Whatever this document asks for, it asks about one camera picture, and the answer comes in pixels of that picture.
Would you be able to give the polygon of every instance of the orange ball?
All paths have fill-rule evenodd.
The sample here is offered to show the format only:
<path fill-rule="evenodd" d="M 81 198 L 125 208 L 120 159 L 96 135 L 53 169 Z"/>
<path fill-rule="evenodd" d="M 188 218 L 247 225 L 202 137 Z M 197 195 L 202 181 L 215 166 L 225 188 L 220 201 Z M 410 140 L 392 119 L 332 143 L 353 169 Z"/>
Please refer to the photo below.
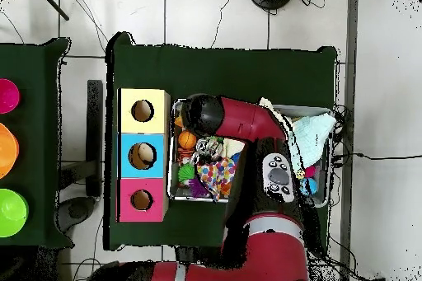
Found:
<path fill-rule="evenodd" d="M 196 137 L 188 131 L 183 131 L 179 135 L 179 144 L 184 149 L 191 149 L 196 144 Z"/>

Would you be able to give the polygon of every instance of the orange bowl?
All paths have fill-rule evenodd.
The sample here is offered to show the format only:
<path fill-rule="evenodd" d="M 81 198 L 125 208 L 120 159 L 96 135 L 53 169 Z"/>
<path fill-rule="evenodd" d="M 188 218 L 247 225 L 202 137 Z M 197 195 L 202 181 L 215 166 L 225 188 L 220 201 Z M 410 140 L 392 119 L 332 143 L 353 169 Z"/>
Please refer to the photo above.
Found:
<path fill-rule="evenodd" d="M 15 136 L 4 124 L 0 124 L 0 179 L 12 169 L 18 154 L 19 143 Z"/>

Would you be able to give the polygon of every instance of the green bowl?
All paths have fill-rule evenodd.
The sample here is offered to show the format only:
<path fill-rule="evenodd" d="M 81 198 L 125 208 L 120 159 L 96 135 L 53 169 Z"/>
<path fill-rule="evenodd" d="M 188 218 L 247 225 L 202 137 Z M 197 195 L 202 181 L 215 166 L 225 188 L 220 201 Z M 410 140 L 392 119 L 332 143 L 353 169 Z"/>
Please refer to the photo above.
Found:
<path fill-rule="evenodd" d="M 28 218 L 28 203 L 9 189 L 0 189 L 0 237 L 17 234 Z"/>

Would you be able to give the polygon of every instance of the shape sorter box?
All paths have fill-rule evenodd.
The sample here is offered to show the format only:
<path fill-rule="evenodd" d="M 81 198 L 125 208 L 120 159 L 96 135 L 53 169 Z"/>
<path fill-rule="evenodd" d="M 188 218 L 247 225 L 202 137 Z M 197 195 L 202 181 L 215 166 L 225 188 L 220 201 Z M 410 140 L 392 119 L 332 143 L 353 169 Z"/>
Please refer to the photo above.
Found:
<path fill-rule="evenodd" d="M 136 120 L 134 109 L 149 108 L 151 118 Z M 122 133 L 168 133 L 170 96 L 163 90 L 120 88 L 120 130 Z"/>
<path fill-rule="evenodd" d="M 147 191 L 152 203 L 147 210 L 136 209 L 133 196 Z M 163 178 L 127 178 L 120 180 L 119 222 L 162 222 L 168 208 L 166 182 Z"/>
<path fill-rule="evenodd" d="M 168 208 L 170 96 L 163 90 L 121 88 L 118 102 L 117 221 L 162 222 Z M 150 167 L 139 164 L 139 158 L 134 166 L 130 162 L 129 154 L 133 155 L 134 150 L 141 152 L 141 143 L 148 144 L 155 153 L 155 162 Z"/>

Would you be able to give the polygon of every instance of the dark green tabletop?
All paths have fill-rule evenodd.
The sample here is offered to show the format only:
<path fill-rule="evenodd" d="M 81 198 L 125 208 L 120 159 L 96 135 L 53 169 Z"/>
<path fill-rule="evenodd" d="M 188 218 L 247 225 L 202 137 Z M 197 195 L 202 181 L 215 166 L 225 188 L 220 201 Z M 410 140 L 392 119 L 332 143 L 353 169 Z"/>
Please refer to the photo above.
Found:
<path fill-rule="evenodd" d="M 224 204 L 171 200 L 163 222 L 116 222 L 117 89 L 163 89 L 172 100 L 195 93 L 224 95 L 273 104 L 332 108 L 336 51 L 195 49 L 173 45 L 134 45 L 128 33 L 107 46 L 105 163 L 105 247 L 121 244 L 220 246 Z M 326 242 L 327 207 L 319 208 Z"/>
<path fill-rule="evenodd" d="M 62 248 L 71 241 L 54 221 L 58 198 L 58 71 L 68 39 L 43 45 L 0 44 L 0 78 L 13 81 L 21 102 L 12 112 L 0 115 L 19 142 L 19 156 L 0 188 L 21 194 L 29 206 L 25 226 L 1 245 Z"/>

